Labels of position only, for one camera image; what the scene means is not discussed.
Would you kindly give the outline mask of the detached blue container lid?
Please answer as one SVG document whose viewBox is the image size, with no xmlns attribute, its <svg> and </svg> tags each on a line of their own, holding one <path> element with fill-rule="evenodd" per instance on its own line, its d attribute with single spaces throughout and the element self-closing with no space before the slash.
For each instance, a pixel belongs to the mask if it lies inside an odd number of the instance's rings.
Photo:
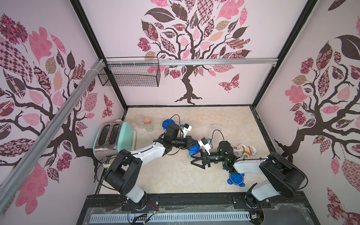
<svg viewBox="0 0 360 225">
<path fill-rule="evenodd" d="M 227 183 L 229 185 L 236 185 L 236 186 L 239 186 L 239 187 L 245 187 L 244 174 L 243 173 L 240 173 L 240 174 L 230 173 L 229 177 L 227 179 Z"/>
</svg>

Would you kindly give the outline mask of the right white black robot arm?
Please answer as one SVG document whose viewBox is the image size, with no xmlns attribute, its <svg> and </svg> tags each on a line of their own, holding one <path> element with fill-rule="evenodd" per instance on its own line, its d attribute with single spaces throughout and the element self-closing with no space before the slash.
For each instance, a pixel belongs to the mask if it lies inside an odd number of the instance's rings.
<svg viewBox="0 0 360 225">
<path fill-rule="evenodd" d="M 253 184 L 246 192 L 245 203 L 249 208 L 256 208 L 260 202 L 275 196 L 292 198 L 307 181 L 305 173 L 277 152 L 266 157 L 251 158 L 257 153 L 253 146 L 232 146 L 228 141 L 221 141 L 215 152 L 199 150 L 200 156 L 192 156 L 191 164 L 205 169 L 212 163 L 222 163 L 223 169 L 230 174 L 260 174 L 266 177 L 261 183 Z"/>
</svg>

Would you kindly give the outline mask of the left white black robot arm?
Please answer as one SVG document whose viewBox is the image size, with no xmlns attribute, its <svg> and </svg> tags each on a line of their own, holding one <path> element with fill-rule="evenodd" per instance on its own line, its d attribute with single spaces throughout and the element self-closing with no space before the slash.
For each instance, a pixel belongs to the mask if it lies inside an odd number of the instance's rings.
<svg viewBox="0 0 360 225">
<path fill-rule="evenodd" d="M 168 154 L 172 148 L 187 150 L 199 146 L 191 136 L 178 136 L 181 127 L 170 124 L 166 131 L 148 147 L 136 151 L 121 150 L 107 169 L 104 180 L 120 195 L 129 199 L 134 208 L 146 207 L 147 193 L 136 185 L 141 167 Z"/>
</svg>

